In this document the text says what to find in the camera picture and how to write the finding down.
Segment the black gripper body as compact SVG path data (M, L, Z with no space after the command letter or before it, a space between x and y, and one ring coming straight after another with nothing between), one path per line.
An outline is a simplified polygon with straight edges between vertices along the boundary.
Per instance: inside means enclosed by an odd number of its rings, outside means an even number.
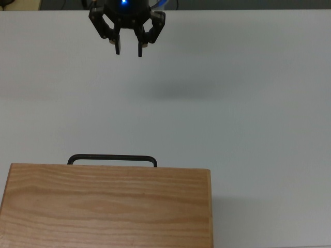
M108 0L103 10L104 14L120 28L142 26L151 17L148 0Z

